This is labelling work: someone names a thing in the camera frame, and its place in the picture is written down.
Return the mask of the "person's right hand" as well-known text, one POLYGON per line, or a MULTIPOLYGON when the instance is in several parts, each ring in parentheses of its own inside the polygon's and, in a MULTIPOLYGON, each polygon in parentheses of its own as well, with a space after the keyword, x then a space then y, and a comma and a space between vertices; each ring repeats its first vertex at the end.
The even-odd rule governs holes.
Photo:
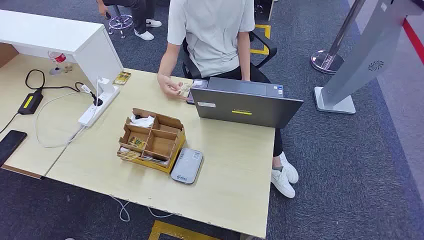
POLYGON ((180 89, 183 86, 182 82, 174 82, 170 76, 166 76, 163 74, 157 74, 158 84, 165 95, 174 99, 188 100, 187 97, 180 95, 180 89))

